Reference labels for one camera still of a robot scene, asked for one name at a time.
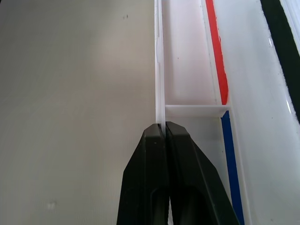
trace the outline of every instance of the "red stripe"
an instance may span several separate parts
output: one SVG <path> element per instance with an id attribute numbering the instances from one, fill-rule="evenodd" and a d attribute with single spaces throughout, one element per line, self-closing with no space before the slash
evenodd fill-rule
<path id="1" fill-rule="evenodd" d="M 221 101 L 223 105 L 226 105 L 228 100 L 228 84 L 227 84 L 226 73 L 224 70 L 224 62 L 223 62 L 223 55 L 221 49 L 221 39 L 218 34 L 217 18 L 216 18 L 213 0 L 206 0 L 206 8 L 208 13 L 208 20 L 210 23 L 210 33 L 211 33 L 212 46 L 215 54 L 217 78 L 219 80 Z"/>

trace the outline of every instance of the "white wall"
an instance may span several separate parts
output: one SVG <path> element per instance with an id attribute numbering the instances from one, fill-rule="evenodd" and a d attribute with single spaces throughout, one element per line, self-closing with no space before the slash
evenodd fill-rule
<path id="1" fill-rule="evenodd" d="M 214 3 L 238 136 L 246 224 L 298 224 L 299 123 L 260 1 Z"/>
<path id="2" fill-rule="evenodd" d="M 116 224 L 123 170 L 155 122 L 153 12 L 2 0 L 1 225 Z"/>

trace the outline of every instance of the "blue stripe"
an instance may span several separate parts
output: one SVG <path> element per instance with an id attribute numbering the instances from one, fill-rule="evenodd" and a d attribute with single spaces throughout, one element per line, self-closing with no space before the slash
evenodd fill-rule
<path id="1" fill-rule="evenodd" d="M 221 121 L 223 128 L 232 206 L 240 224 L 244 225 L 245 221 L 243 215 L 242 201 L 240 198 L 240 186 L 234 154 L 233 134 L 231 130 L 230 117 L 228 111 L 225 112 L 224 116 L 221 118 Z"/>

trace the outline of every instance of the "gray surface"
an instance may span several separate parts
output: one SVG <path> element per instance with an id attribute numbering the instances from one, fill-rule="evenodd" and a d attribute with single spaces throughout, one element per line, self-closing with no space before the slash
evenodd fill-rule
<path id="1" fill-rule="evenodd" d="M 154 72 L 152 0 L 3 0 L 0 224 L 115 224 Z"/>

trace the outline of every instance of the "blue tape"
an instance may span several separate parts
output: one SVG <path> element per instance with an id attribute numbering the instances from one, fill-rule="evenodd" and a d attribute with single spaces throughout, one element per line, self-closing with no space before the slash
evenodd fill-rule
<path id="1" fill-rule="evenodd" d="M 221 121 L 222 121 L 222 128 L 223 128 L 232 207 L 240 224 L 244 225 L 245 220 L 243 215 L 242 201 L 240 197 L 239 178 L 238 178 L 238 171 L 236 168 L 234 146 L 233 146 L 233 134 L 231 130 L 230 117 L 228 111 L 225 112 L 224 116 L 221 118 Z"/>

